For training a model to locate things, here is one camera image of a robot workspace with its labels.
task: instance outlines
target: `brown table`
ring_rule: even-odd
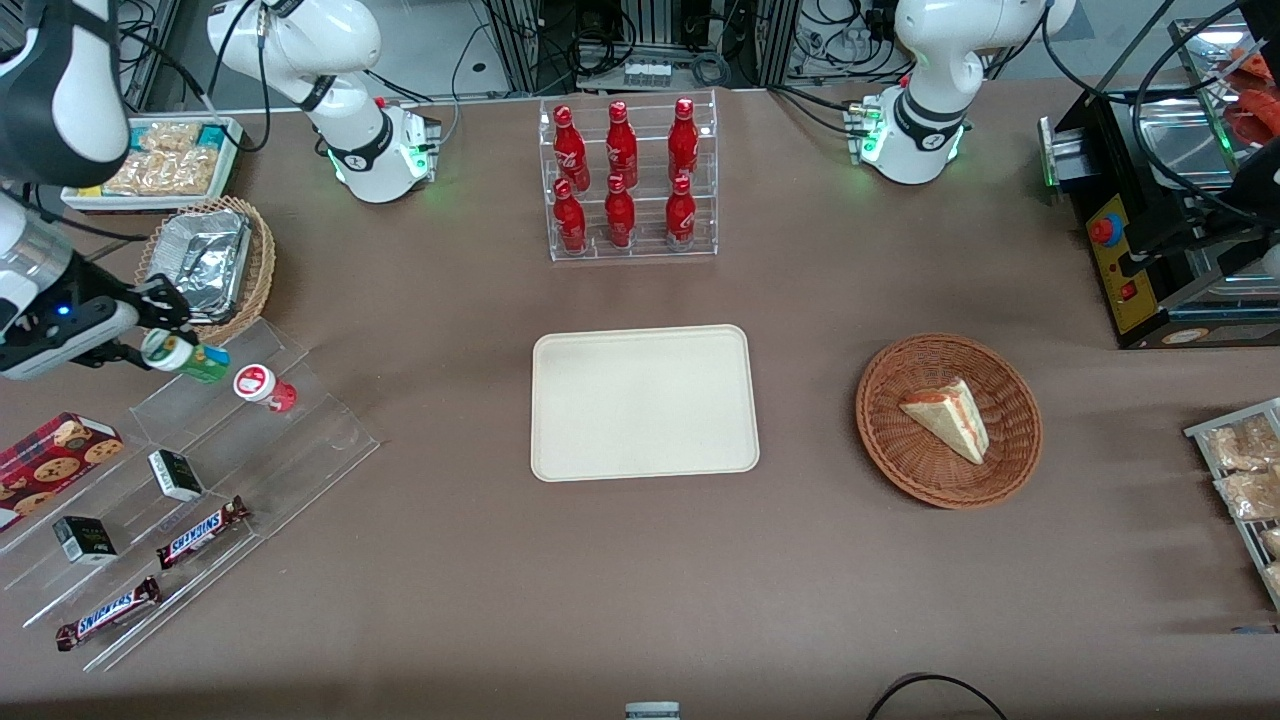
[[[534,102],[466,108],[439,181],[387,206],[276,117],[236,187],[279,243],[266,315],[387,443],[110,673],[58,674],[0,597],[0,716],[599,719],[673,698],[689,720],[860,717],[934,670],[1012,717],[1274,717],[1280,638],[1226,632],[1275,616],[1180,430],[1280,395],[1280,351],[1114,350],[1039,179],[1036,119],[1074,97],[992,83],[945,176],[899,187],[774,97],[722,92],[722,252],[643,268],[548,261]],[[534,478],[539,337],[705,323],[750,338],[753,471]],[[1037,393],[1043,462],[1000,507],[925,507],[856,438],[863,365],[925,331],[995,347]],[[165,379],[5,383],[0,439]],[[905,696],[886,716],[980,707]]]

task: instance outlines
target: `round wicker basket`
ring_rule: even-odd
[[[899,407],[914,391],[964,378],[991,438],[982,465],[947,447]],[[909,495],[954,510],[1009,500],[1039,462],[1043,428],[1027,382],[991,348],[954,334],[919,334],[872,359],[855,398],[858,432],[877,466]]]
[[[262,215],[248,202],[238,197],[219,197],[183,208],[174,215],[212,213],[215,210],[243,213],[253,223],[253,234],[250,237],[248,258],[244,260],[244,278],[241,281],[236,315],[221,325],[193,325],[196,334],[200,336],[200,341],[212,346],[221,345],[236,337],[262,314],[262,307],[266,306],[266,296],[271,292],[271,273],[275,272],[275,240],[271,237],[271,228],[266,227]],[[159,237],[160,227],[151,233],[151,240],[147,241],[147,246],[142,251],[142,261],[133,275],[138,283],[146,281],[147,268],[151,265],[151,254],[155,252]]]

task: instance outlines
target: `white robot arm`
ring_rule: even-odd
[[[983,83],[977,51],[1020,44],[1042,18],[1053,35],[1074,10],[1075,0],[901,0],[895,32],[916,65],[905,88],[865,99],[861,161],[904,184],[938,177]]]
[[[242,13],[246,4],[256,8]],[[265,78],[311,118],[356,197],[388,202],[434,179],[439,126],[379,106],[357,74],[381,55],[378,23],[357,0],[230,0],[206,29],[215,49],[227,40],[227,67]]]
[[[0,63],[0,176],[90,187],[129,146],[116,90],[114,0],[29,0],[26,45]],[[183,329],[187,304],[164,278],[132,287],[81,258],[56,228],[0,193],[0,377],[67,361],[145,366],[116,338],[134,325]]]

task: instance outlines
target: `yellow control panel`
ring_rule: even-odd
[[[1098,261],[1107,305],[1111,306],[1111,315],[1121,333],[1137,328],[1160,310],[1147,270],[1132,278],[1120,273],[1120,258],[1129,254],[1129,238],[1124,234],[1124,225],[1128,223],[1129,218],[1117,195],[1084,225],[1093,258]]]

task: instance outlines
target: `small black box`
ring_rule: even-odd
[[[106,565],[115,560],[115,547],[101,520],[65,515],[54,523],[54,534],[72,562]]]
[[[183,502],[196,502],[205,488],[200,487],[196,473],[191,469],[191,462],[177,452],[157,450],[147,460],[151,462],[151,474],[160,483],[160,492]]]

